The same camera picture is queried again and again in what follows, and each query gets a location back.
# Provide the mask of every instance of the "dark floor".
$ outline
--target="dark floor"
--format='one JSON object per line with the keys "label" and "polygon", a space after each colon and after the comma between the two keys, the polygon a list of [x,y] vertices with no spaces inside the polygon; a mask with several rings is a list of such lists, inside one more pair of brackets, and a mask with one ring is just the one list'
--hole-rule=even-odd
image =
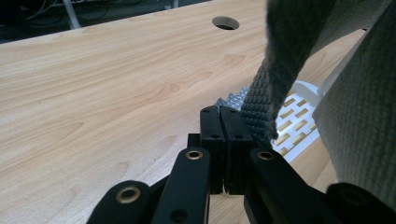
{"label": "dark floor", "polygon": [[[44,0],[36,1],[40,1],[39,7],[42,7]],[[62,5],[63,1],[58,0],[55,5],[53,5],[55,0],[46,1],[44,8],[48,10],[32,19],[26,20],[35,15],[37,10],[23,8],[21,11],[23,22],[2,22],[0,15],[0,44],[70,30],[68,16]],[[204,1],[179,0],[178,6],[183,7]],[[82,27],[165,10],[174,4],[173,0],[72,0],[72,2],[74,2],[74,10]]]}

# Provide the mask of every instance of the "table surface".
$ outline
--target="table surface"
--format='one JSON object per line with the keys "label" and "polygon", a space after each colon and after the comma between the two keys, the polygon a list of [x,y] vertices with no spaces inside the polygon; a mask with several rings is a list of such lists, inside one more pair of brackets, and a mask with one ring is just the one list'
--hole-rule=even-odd
{"label": "table surface", "polygon": [[[212,24],[217,16],[237,30]],[[315,54],[319,85],[359,39]],[[217,0],[0,45],[0,222],[85,223],[108,189],[168,175],[199,111],[248,86],[264,57],[262,0]],[[335,180],[317,140],[292,166]],[[212,223],[248,223],[242,197],[212,196]]]}

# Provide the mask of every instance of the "gray cloth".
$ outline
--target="gray cloth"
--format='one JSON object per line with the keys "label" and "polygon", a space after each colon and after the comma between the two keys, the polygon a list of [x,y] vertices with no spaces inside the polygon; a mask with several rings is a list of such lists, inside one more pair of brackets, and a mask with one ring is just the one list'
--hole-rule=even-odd
{"label": "gray cloth", "polygon": [[259,143],[277,138],[277,114],[306,59],[376,21],[315,118],[339,180],[368,189],[396,210],[396,11],[389,3],[269,0],[266,58],[241,113]]}
{"label": "gray cloth", "polygon": [[396,3],[389,5],[314,113],[340,181],[396,211]]}

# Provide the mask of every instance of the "wooden table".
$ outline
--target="wooden table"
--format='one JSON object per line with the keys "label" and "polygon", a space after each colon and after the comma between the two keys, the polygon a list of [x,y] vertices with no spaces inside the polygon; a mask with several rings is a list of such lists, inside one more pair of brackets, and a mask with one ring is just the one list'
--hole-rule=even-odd
{"label": "wooden table", "polygon": [[[0,223],[84,223],[115,184],[168,175],[200,109],[253,79],[264,17],[262,0],[218,0],[0,45]],[[299,79],[320,84],[360,36]],[[292,165],[321,190],[335,179],[320,140]],[[248,223],[242,197],[213,196],[210,221]]]}

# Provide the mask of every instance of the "light wood grain surface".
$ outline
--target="light wood grain surface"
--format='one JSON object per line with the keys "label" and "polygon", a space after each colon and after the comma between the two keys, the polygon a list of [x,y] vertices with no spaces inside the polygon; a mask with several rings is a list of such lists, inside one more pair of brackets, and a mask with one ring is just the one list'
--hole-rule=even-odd
{"label": "light wood grain surface", "polygon": [[[115,184],[168,175],[200,109],[253,79],[264,17],[262,0],[218,0],[0,45],[0,223],[85,223]],[[319,85],[360,35],[300,79]],[[318,189],[335,180],[319,140],[292,164]],[[213,196],[210,221],[248,223],[242,198]]]}

